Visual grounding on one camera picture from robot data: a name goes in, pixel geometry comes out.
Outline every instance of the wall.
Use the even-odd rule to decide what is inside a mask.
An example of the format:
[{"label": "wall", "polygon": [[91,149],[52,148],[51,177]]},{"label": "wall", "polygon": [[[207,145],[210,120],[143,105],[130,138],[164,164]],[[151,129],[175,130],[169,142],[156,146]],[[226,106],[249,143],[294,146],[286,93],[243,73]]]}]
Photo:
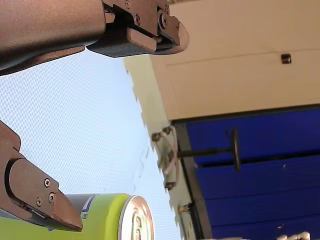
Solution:
[{"label": "wall", "polygon": [[[151,61],[170,120],[320,102],[320,1],[174,4],[189,48]],[[292,64],[281,63],[291,53]]]}]

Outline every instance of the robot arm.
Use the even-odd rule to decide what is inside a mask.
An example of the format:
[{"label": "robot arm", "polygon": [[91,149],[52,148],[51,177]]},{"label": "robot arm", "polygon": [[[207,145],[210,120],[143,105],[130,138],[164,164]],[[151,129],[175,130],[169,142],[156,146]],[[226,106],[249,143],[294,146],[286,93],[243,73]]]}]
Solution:
[{"label": "robot arm", "polygon": [[59,183],[21,153],[20,138],[0,121],[0,217],[51,229],[81,231],[78,212]]},{"label": "robot arm", "polygon": [[[0,0],[0,76],[85,47],[114,58],[182,52],[189,35],[169,14],[166,0]],[[80,212],[20,144],[0,121],[0,217],[81,231]]]},{"label": "robot arm", "polygon": [[85,49],[167,55],[189,35],[166,0],[0,0],[0,76]]}]

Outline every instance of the can lid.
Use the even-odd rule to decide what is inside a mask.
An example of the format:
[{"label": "can lid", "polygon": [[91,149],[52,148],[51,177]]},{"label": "can lid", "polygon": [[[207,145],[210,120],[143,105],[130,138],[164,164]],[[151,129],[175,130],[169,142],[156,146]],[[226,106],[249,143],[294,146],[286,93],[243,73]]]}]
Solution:
[{"label": "can lid", "polygon": [[154,240],[154,222],[146,200],[135,195],[124,204],[118,227],[118,240]]}]

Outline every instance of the blue panel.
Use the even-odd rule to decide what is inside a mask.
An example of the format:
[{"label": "blue panel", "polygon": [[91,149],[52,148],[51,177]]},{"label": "blue panel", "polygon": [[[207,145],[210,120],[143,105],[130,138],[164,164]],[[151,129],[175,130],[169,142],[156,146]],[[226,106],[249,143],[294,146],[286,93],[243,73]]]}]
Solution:
[{"label": "blue panel", "polygon": [[320,187],[319,173],[320,155],[196,169],[206,200]]},{"label": "blue panel", "polygon": [[[236,126],[241,158],[320,150],[320,110],[246,116],[186,125],[193,150],[226,147],[225,129]],[[231,154],[196,157],[200,163],[230,161]]]},{"label": "blue panel", "polygon": [[273,240],[281,235],[309,232],[312,239],[320,238],[320,216],[300,217],[254,224],[212,227],[214,238],[243,237],[251,240]]},{"label": "blue panel", "polygon": [[320,215],[320,188],[212,199],[205,204],[212,226],[293,219]]}]

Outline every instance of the green can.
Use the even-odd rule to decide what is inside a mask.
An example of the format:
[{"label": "green can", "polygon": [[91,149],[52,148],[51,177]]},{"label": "green can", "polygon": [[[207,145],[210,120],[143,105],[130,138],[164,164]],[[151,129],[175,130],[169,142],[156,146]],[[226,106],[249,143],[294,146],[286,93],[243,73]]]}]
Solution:
[{"label": "green can", "polygon": [[1,239],[24,240],[154,240],[150,208],[139,195],[72,194],[67,195],[81,211],[81,232],[48,229],[34,224],[0,217]]}]

